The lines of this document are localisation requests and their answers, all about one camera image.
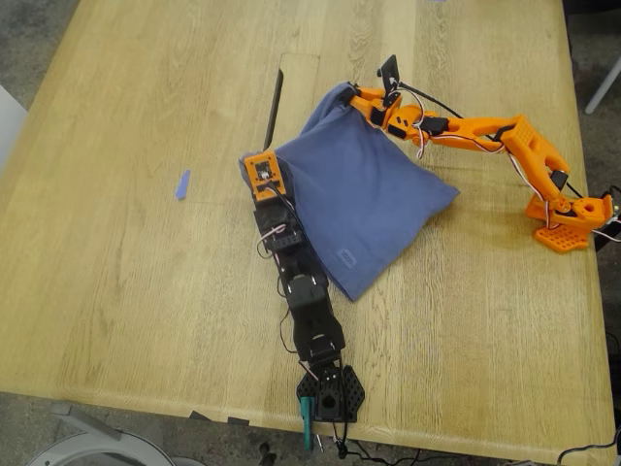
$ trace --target white chair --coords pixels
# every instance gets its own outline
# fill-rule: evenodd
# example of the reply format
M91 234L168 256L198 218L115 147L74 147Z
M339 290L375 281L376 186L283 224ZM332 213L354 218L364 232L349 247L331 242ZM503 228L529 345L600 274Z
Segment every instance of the white chair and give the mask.
M621 73L621 56L619 56L619 59L605 77L602 84L600 84L600 87L591 98L589 104L586 106L586 109L584 109L586 114L591 115L598 105L600 105L600 102L602 102L602 99L612 86L612 83L614 83L614 80L616 80L617 76L619 76L619 73Z

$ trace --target small blue object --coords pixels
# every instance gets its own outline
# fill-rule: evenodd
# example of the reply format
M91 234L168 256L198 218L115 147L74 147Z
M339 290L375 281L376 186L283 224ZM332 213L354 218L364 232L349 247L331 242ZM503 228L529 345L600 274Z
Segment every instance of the small blue object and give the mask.
M185 192L187 191L187 184L190 181L190 171L185 170L183 175L181 175L181 179L179 180L179 186L177 186L177 191L175 191L175 196L177 196L177 200L181 201L185 199Z
M314 397L303 396L300 399L300 412L304 420L304 449L312 450L312 415L314 413Z

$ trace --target blue towel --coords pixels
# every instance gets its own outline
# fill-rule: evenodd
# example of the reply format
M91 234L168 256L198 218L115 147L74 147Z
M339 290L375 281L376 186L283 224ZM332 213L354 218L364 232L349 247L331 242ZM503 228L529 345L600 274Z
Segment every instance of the blue towel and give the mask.
M328 92L300 136L275 150L298 217L326 273L355 300L458 194L412 163L379 129Z

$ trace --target wood grain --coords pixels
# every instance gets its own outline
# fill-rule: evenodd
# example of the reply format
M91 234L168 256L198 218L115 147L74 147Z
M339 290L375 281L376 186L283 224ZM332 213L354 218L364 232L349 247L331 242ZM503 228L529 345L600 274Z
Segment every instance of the wood grain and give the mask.
M0 180L0 390L301 430L237 159L278 66L274 145L393 52L465 115L527 115L586 191L560 2L82 0ZM504 156L420 163L461 194L356 303L331 288L367 390L350 435L539 462L609 441L593 251L532 239Z

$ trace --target robotic arm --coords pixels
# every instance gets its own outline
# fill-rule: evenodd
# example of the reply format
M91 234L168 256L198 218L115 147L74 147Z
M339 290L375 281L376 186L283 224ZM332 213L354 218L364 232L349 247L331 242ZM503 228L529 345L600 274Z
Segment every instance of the robotic arm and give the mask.
M558 252L586 248L592 230L615 217L612 197L571 199L562 194L570 167L567 161L522 115L513 118L439 117L423 110L415 89L400 83L392 55L377 71L384 89L353 87L349 104L369 124L420 147L429 142L458 149L506 152L513 167L535 192L526 208L530 218L545 221L535 238ZM401 91L409 91L419 106L401 106Z

